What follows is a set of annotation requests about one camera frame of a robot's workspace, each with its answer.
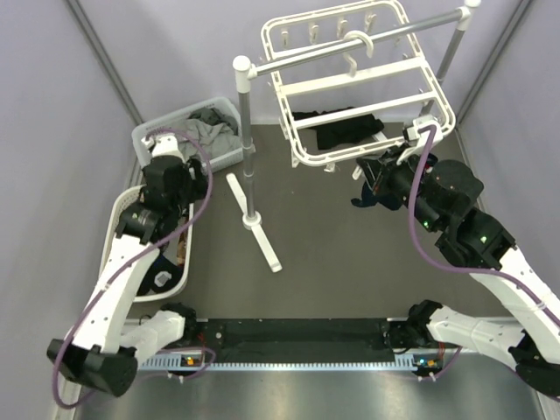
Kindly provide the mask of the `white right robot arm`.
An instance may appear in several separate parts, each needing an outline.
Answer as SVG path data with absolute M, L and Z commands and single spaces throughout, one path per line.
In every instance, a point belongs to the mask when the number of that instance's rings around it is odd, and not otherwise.
M 485 286 L 516 319 L 492 324 L 447 305 L 423 301 L 407 319 L 410 339 L 421 347 L 443 341 L 468 348 L 513 369 L 531 388 L 559 396 L 559 298 L 535 273 L 514 237 L 476 207 L 483 183 L 456 160 L 429 155 L 398 164 L 397 157 L 365 156 L 357 165 L 364 195 L 390 210 L 407 207 L 409 231 L 438 232 L 442 270 L 466 273 Z

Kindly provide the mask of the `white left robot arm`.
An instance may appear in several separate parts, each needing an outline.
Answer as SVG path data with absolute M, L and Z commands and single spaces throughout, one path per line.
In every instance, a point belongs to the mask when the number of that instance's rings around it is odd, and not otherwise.
M 182 304 L 166 304 L 134 330 L 123 331 L 144 278 L 165 246 L 196 221 L 189 206 L 209 201 L 210 183 L 196 157 L 154 157 L 143 176 L 137 199 L 119 216 L 108 260 L 87 306 L 66 337 L 52 339 L 46 349 L 53 364 L 53 391 L 64 377 L 122 396 L 151 356 L 171 343 L 189 347 L 198 337 L 195 312 Z

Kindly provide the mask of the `white clip sock hanger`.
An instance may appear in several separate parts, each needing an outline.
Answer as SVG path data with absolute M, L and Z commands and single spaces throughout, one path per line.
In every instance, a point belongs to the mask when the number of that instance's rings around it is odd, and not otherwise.
M 338 162 L 403 147 L 403 134 L 375 134 L 356 145 L 308 150 L 300 134 L 323 123 L 405 109 L 410 122 L 435 116 L 444 138 L 457 118 L 441 83 L 472 18 L 464 4 L 410 21 L 398 1 L 358 1 L 274 17 L 261 29 L 264 61 L 234 60 L 242 102 L 251 82 L 268 75 L 293 167 L 333 172 Z

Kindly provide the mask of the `navy santa sock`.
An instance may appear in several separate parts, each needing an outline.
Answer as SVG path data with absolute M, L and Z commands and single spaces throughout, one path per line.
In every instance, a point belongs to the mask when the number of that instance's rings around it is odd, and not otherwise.
M 367 181 L 364 181 L 362 184 L 360 197 L 352 198 L 351 204 L 358 208 L 374 207 L 380 204 L 392 211 L 400 208 L 400 204 L 392 196 L 388 194 L 382 196 L 374 195 Z

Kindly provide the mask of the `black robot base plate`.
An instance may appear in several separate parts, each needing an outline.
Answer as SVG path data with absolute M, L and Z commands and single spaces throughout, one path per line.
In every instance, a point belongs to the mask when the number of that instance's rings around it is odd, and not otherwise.
M 206 347 L 215 361 L 388 361 L 383 318 L 210 318 L 165 351 Z

